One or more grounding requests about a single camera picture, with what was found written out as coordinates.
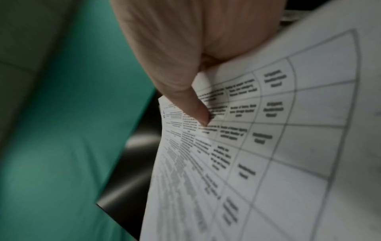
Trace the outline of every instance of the white paper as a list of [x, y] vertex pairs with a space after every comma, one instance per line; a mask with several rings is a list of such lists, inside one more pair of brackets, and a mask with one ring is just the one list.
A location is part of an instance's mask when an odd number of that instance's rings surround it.
[[334, 1], [160, 98], [142, 241], [381, 240], [381, 1]]

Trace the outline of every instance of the green fabric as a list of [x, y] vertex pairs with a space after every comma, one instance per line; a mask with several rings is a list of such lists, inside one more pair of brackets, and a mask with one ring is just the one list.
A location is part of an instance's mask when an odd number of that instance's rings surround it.
[[108, 0], [85, 1], [0, 161], [0, 240], [130, 240], [95, 202], [153, 91]]

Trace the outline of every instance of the skin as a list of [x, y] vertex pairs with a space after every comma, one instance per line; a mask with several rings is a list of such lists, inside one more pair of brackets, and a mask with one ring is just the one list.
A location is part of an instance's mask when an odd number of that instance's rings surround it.
[[191, 87], [197, 73], [270, 38], [286, 0], [111, 0], [111, 4], [156, 88], [206, 126], [209, 111]]

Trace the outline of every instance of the human hand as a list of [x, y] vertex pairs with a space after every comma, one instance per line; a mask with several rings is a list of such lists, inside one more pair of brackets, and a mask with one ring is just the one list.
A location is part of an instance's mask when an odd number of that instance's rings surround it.
[[200, 124], [209, 111], [192, 82], [200, 70], [273, 35], [286, 0], [111, 0], [122, 31], [156, 88]]

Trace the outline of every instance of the black glossy surface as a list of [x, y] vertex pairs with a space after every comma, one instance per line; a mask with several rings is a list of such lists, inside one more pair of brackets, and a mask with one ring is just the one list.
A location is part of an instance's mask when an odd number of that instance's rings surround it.
[[162, 132], [159, 97], [153, 96], [97, 202], [137, 240]]

